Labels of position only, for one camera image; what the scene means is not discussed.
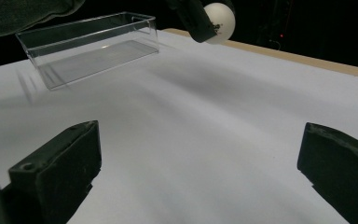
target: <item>transparent box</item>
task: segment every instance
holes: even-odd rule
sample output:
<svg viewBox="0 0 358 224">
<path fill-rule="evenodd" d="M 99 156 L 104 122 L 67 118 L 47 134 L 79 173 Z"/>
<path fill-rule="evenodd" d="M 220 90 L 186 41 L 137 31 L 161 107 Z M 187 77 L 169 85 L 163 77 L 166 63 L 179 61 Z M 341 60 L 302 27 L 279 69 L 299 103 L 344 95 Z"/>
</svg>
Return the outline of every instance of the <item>transparent box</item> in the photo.
<svg viewBox="0 0 358 224">
<path fill-rule="evenodd" d="M 49 90 L 158 53 L 156 18 L 130 12 L 16 34 Z"/>
</svg>

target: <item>white tabletop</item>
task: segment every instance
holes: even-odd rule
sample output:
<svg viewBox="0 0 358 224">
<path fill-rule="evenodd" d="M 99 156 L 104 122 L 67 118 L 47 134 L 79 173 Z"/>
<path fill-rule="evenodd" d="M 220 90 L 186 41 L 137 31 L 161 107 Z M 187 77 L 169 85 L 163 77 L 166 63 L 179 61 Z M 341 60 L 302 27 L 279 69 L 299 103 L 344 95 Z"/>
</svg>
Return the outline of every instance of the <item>white tabletop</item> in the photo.
<svg viewBox="0 0 358 224">
<path fill-rule="evenodd" d="M 56 91 L 29 61 L 0 66 L 0 186 L 97 119 L 103 167 L 69 223 L 347 223 L 296 161 L 306 122 L 358 139 L 358 77 L 158 38 L 159 54 Z"/>
</svg>

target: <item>ping pong ball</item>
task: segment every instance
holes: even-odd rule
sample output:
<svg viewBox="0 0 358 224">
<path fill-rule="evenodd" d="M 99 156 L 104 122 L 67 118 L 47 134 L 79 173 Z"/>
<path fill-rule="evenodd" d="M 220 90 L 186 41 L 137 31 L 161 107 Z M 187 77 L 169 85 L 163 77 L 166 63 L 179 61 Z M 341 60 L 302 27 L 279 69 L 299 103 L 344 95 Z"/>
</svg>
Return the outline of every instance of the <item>ping pong ball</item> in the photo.
<svg viewBox="0 0 358 224">
<path fill-rule="evenodd" d="M 221 44 L 228 40 L 235 29 L 235 16 L 232 10 L 221 3 L 211 3 L 204 9 L 216 31 L 216 36 L 205 42 L 209 44 Z"/>
</svg>

